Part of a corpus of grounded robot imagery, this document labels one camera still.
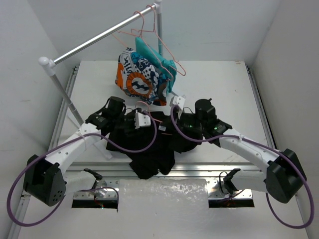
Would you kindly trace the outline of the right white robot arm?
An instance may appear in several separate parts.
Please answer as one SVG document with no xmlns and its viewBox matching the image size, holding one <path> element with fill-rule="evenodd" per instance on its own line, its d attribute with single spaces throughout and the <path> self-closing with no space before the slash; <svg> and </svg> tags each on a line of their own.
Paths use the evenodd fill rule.
<svg viewBox="0 0 319 239">
<path fill-rule="evenodd" d="M 256 172 L 235 168 L 223 178 L 220 189 L 230 195 L 250 189 L 270 194 L 288 203 L 300 190 L 306 176 L 295 152 L 278 151 L 259 144 L 218 119 L 210 99 L 195 103 L 195 113 L 183 111 L 185 99 L 174 96 L 170 102 L 171 122 L 178 134 L 189 142 L 209 142 L 229 150 L 258 168 Z"/>
</svg>

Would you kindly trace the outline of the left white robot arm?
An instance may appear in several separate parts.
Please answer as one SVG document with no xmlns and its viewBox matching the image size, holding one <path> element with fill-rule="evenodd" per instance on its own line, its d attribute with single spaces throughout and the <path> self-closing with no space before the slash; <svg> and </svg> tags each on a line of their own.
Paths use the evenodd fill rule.
<svg viewBox="0 0 319 239">
<path fill-rule="evenodd" d="M 98 173 L 84 169 L 74 176 L 67 176 L 66 171 L 90 146 L 114 131 L 125 111 L 125 100 L 111 96 L 60 146 L 50 150 L 42 159 L 37 159 L 36 155 L 31 157 L 24 176 L 24 191 L 46 205 L 54 206 L 66 194 L 94 189 L 97 181 L 102 179 Z"/>
</svg>

